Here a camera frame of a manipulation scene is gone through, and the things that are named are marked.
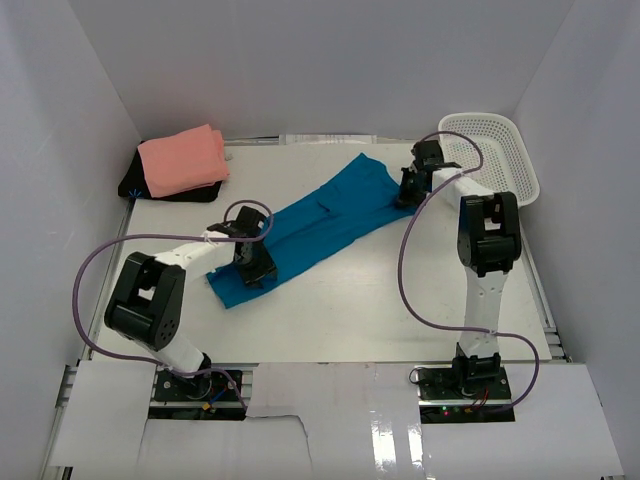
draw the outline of thin cable on floor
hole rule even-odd
[[[231,242],[255,243],[255,242],[261,241],[269,234],[269,232],[273,228],[273,212],[269,209],[269,207],[267,207],[262,202],[258,202],[256,200],[240,200],[240,201],[234,202],[229,206],[229,208],[227,208],[226,212],[224,213],[224,218],[226,219],[228,217],[229,211],[236,205],[247,204],[247,203],[252,205],[257,205],[263,208],[268,213],[268,226],[265,229],[265,231],[260,235],[258,235],[257,237],[253,237],[253,238],[217,238],[216,237],[215,243],[231,243]],[[138,355],[123,355],[121,353],[111,352],[105,348],[98,346],[93,340],[89,338],[89,335],[87,335],[87,333],[84,331],[84,328],[82,327],[82,322],[80,320],[80,309],[78,307],[78,298],[80,294],[80,283],[82,282],[82,276],[84,275],[84,272],[86,271],[87,267],[96,256],[98,256],[102,251],[106,250],[107,248],[112,247],[118,243],[126,242],[127,240],[141,240],[141,239],[181,240],[186,242],[207,241],[205,237],[195,237],[190,235],[164,235],[164,234],[158,234],[158,233],[140,233],[135,235],[124,235],[122,237],[114,238],[113,240],[109,240],[103,243],[102,245],[100,245],[99,247],[97,247],[93,252],[91,252],[87,256],[84,262],[82,262],[82,265],[80,265],[80,268],[78,269],[78,273],[76,274],[76,279],[73,282],[73,290],[71,295],[71,312],[73,315],[73,323],[76,326],[76,330],[78,331],[80,338],[82,338],[84,343],[86,343],[89,346],[89,348],[91,348],[95,352],[98,352],[104,355],[105,357],[115,358],[118,360],[134,360],[138,362],[151,363],[158,367],[167,369],[174,375],[178,375],[181,377],[194,377],[197,375],[206,375],[209,373],[219,373],[228,380],[229,384],[233,388],[233,391],[238,397],[238,401],[240,402],[240,405],[242,405],[242,408],[246,411],[247,404],[243,400],[242,395],[240,394],[240,390],[236,385],[236,382],[233,380],[233,378],[231,378],[231,375],[229,375],[229,373],[222,368],[209,367],[202,370],[197,370],[195,372],[184,372],[181,370],[174,369],[169,365],[165,365],[162,362],[156,360],[155,358],[141,357]]]
[[[522,393],[522,395],[520,395],[510,404],[499,407],[495,411],[498,412],[498,411],[508,410],[518,405],[529,395],[529,393],[531,393],[531,390],[533,390],[533,387],[536,384],[536,381],[538,379],[538,373],[540,372],[540,355],[538,355],[538,350],[536,349],[536,346],[531,342],[531,340],[517,333],[494,332],[492,330],[489,330],[488,328],[480,328],[480,327],[451,327],[448,325],[440,325],[434,322],[430,322],[429,320],[427,320],[426,318],[423,318],[418,312],[415,311],[415,309],[411,306],[411,303],[409,303],[409,299],[407,298],[407,294],[405,292],[404,279],[403,279],[404,257],[407,249],[407,243],[409,241],[409,235],[411,234],[411,230],[413,229],[413,226],[418,220],[420,213],[422,212],[422,210],[424,210],[424,208],[427,206],[429,201],[431,201],[431,199],[435,197],[438,194],[438,192],[442,191],[447,185],[457,180],[458,178],[462,177],[463,175],[468,175],[470,173],[477,172],[484,166],[484,155],[482,154],[482,150],[480,150],[480,147],[478,147],[476,142],[474,142],[471,138],[461,133],[453,132],[449,130],[441,130],[441,131],[430,133],[429,135],[425,135],[424,137],[422,137],[422,139],[420,139],[420,142],[423,142],[436,135],[453,135],[469,142],[469,144],[478,153],[478,157],[480,161],[476,167],[468,168],[460,173],[457,173],[452,177],[446,179],[436,188],[434,188],[431,194],[427,195],[427,197],[418,206],[418,208],[416,209],[416,212],[411,217],[411,220],[409,220],[409,225],[407,226],[407,229],[404,232],[404,235],[402,237],[402,243],[400,244],[400,254],[398,255],[397,276],[398,276],[398,289],[400,291],[400,297],[402,298],[402,303],[404,304],[405,308],[409,311],[409,313],[416,320],[426,325],[427,327],[435,328],[436,330],[445,330],[448,332],[476,332],[476,333],[484,333],[488,335],[495,335],[496,337],[502,337],[502,338],[515,338],[517,340],[520,340],[526,343],[529,346],[529,348],[533,352],[533,358],[534,358],[533,376],[531,378],[531,382],[529,383],[525,391]]]

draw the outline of teal fabric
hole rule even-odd
[[[382,163],[361,153],[319,189],[275,214],[264,243],[278,267],[277,280],[248,289],[227,265],[207,275],[211,287],[227,308],[270,292],[357,238],[412,215],[394,207],[398,189]]]

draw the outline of perforated plastic basket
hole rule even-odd
[[[511,120],[492,113],[455,113],[440,120],[438,130],[462,133],[478,144],[485,164],[470,177],[480,185],[496,192],[512,191],[519,207],[538,198],[538,179],[518,127]],[[440,146],[446,162],[463,168],[478,165],[478,154],[462,138],[440,135]]]

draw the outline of folded pink towel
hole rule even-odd
[[[222,134],[210,125],[149,140],[138,152],[154,198],[213,185],[229,176]]]

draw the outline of gray wall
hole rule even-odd
[[[143,137],[511,114],[573,0],[70,0]]]
[[[542,189],[523,212],[535,260],[630,479],[640,478],[639,26],[638,2],[576,0],[515,113]]]
[[[0,2],[0,477],[37,478],[82,258],[115,235],[138,134],[66,0]],[[88,277],[89,320],[106,258]]]

